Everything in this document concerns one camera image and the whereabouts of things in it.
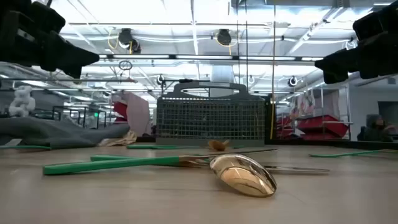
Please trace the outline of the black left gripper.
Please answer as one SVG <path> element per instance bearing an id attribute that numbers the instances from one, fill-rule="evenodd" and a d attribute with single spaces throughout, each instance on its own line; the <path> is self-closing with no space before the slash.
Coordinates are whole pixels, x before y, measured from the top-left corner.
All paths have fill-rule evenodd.
<path id="1" fill-rule="evenodd" d="M 78 78 L 84 66 L 98 62 L 100 56 L 69 43 L 58 34 L 43 41 L 37 21 L 42 2 L 0 0 L 0 61 L 24 66 L 39 65 Z"/>

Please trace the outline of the green-handled gold fork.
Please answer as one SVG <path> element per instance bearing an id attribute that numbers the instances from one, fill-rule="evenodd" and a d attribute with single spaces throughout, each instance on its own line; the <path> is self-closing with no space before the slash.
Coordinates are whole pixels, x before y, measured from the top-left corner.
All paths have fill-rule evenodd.
<path id="1" fill-rule="evenodd" d="M 365 154 L 376 154 L 376 153 L 398 153 L 398 150 L 392 149 L 381 149 L 381 150 L 372 150 L 372 151 L 361 151 L 361 152 L 346 152 L 341 154 L 309 154 L 310 157 L 317 158 L 337 158 L 337 157 L 346 157 L 346 156 L 359 156 Z"/>

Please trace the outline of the green-handled gold knife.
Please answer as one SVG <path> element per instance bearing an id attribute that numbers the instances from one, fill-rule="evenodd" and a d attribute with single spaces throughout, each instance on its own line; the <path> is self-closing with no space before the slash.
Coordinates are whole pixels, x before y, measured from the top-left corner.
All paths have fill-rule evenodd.
<path id="1" fill-rule="evenodd" d="M 111 161 L 121 159 L 133 159 L 134 157 L 129 156 L 116 156 L 116 155 L 94 155 L 90 157 L 90 161 Z M 199 159 L 196 161 L 183 161 L 183 162 L 169 162 L 167 164 L 161 164 L 159 162 L 152 163 L 152 166 L 170 166 L 170 167 L 208 167 L 211 159 Z M 314 169 L 304 167 L 283 167 L 283 166 L 262 166 L 269 172 L 285 172 L 285 173 L 314 173 L 314 174 L 327 174 L 330 172 L 328 169 Z"/>
<path id="2" fill-rule="evenodd" d="M 52 164 L 46 165 L 42 168 L 43 175 L 62 175 L 70 174 L 75 172 L 85 172 L 91 170 L 103 170 L 103 169 L 115 169 L 123 167 L 133 167 L 133 166 L 151 166 L 151 165 L 169 165 L 169 164 L 179 164 L 180 162 L 193 162 L 199 159 L 209 159 L 213 158 L 212 162 L 215 161 L 217 157 L 222 156 L 236 156 L 238 159 L 245 159 L 249 167 L 253 171 L 257 171 L 259 174 L 270 175 L 270 173 L 261 166 L 258 162 L 249 162 L 249 157 L 246 154 L 257 154 L 262 152 L 276 151 L 277 149 L 264 149 L 256 151 L 246 151 L 242 154 L 239 153 L 223 153 L 223 154 L 208 154 L 208 155 L 183 155 L 183 156 L 166 156 L 166 157 L 143 157 L 138 159 L 116 159 L 107 161 L 90 161 L 90 162 L 75 162 L 68 164 Z"/>

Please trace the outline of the grey mesh silverware basket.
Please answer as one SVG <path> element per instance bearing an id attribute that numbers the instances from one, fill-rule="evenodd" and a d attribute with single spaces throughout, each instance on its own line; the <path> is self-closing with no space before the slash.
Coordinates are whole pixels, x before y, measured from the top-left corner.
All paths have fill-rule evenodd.
<path id="1" fill-rule="evenodd" d="M 220 82 L 178 83 L 157 99 L 157 144 L 259 147 L 266 141 L 269 101 L 252 95 L 245 85 Z"/>

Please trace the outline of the grey metal pole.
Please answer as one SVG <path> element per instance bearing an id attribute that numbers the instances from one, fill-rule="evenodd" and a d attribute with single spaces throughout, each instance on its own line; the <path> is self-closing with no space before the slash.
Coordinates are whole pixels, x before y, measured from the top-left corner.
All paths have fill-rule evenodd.
<path id="1" fill-rule="evenodd" d="M 138 83 L 137 80 L 134 79 L 55 79 L 55 78 L 3 78 L 0 77 L 0 80 L 6 81 L 37 81 L 37 82 L 128 82 L 128 83 Z"/>

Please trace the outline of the colourful hanging fabric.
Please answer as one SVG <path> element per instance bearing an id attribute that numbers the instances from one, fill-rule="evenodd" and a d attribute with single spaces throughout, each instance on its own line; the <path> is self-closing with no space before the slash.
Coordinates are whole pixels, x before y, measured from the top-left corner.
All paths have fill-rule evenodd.
<path id="1" fill-rule="evenodd" d="M 313 90 L 306 91 L 305 93 L 296 96 L 293 99 L 290 117 L 299 118 L 302 116 L 313 116 L 315 114 L 315 97 Z"/>

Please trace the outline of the metal storage rack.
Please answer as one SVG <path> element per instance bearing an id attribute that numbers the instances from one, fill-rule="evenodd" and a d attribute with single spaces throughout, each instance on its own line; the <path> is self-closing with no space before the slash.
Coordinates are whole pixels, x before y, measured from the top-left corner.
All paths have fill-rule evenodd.
<path id="1" fill-rule="evenodd" d="M 349 88 L 317 85 L 278 102 L 276 139 L 308 141 L 350 140 Z"/>

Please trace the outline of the large red bin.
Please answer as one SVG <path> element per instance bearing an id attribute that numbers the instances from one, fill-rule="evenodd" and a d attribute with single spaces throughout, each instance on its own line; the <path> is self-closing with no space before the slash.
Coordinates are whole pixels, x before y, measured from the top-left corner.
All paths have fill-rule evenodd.
<path id="1" fill-rule="evenodd" d="M 305 137 L 343 138 L 349 126 L 331 115 L 313 116 L 298 119 L 296 128 Z"/>

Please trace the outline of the red object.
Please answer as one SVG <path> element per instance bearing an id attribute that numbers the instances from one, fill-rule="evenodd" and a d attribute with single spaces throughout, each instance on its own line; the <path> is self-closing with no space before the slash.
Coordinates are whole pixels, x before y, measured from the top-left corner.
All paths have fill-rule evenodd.
<path id="1" fill-rule="evenodd" d="M 118 114 L 115 119 L 116 123 L 127 122 L 127 105 L 119 101 L 113 103 L 114 112 Z"/>

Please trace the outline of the white twisted figure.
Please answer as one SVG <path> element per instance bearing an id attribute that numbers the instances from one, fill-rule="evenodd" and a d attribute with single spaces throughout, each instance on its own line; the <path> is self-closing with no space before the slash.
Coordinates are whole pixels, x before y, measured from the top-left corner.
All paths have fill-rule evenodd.
<path id="1" fill-rule="evenodd" d="M 31 97 L 32 87 L 22 85 L 14 91 L 14 99 L 9 105 L 9 114 L 17 117 L 27 117 L 35 109 L 35 99 Z"/>

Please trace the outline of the person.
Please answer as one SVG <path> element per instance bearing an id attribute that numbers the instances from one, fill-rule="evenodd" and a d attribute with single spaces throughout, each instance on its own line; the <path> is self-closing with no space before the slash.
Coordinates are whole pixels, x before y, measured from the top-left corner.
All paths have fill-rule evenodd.
<path id="1" fill-rule="evenodd" d="M 359 141 L 374 141 L 374 142 L 392 142 L 390 136 L 395 130 L 396 126 L 386 123 L 379 114 L 368 114 L 366 116 L 366 125 L 361 127 L 357 140 Z"/>

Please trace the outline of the grey cloth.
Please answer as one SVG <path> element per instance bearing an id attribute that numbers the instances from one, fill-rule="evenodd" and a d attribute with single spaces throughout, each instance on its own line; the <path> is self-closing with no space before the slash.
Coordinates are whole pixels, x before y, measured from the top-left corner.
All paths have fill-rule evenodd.
<path id="1" fill-rule="evenodd" d="M 0 118 L 0 144 L 19 139 L 23 146 L 45 146 L 51 149 L 95 147 L 104 139 L 123 137 L 128 124 L 112 124 L 103 129 L 85 129 L 69 121 L 33 117 Z"/>

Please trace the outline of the small red bin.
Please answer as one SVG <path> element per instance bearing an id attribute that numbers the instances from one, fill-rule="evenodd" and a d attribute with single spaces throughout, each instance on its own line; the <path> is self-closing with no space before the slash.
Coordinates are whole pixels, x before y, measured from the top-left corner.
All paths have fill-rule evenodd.
<path id="1" fill-rule="evenodd" d="M 294 133 L 293 121 L 290 116 L 278 117 L 276 125 L 276 136 L 278 139 L 288 139 Z"/>

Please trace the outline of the pink board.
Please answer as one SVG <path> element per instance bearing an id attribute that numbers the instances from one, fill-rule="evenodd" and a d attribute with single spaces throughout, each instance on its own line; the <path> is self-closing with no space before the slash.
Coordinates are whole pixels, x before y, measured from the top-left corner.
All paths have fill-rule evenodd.
<path id="1" fill-rule="evenodd" d="M 123 94 L 123 100 L 127 104 L 126 115 L 130 130 L 134 131 L 137 136 L 150 134 L 149 102 L 130 92 Z"/>

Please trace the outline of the black overhead light bar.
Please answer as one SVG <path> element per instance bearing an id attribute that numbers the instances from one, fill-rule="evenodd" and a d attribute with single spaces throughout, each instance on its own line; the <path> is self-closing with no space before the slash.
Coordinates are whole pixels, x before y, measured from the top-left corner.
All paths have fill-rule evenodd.
<path id="1" fill-rule="evenodd" d="M 237 55 L 117 55 L 100 54 L 100 59 L 170 59 L 170 60 L 276 60 L 314 62 L 322 57 L 270 57 L 270 56 L 237 56 Z"/>

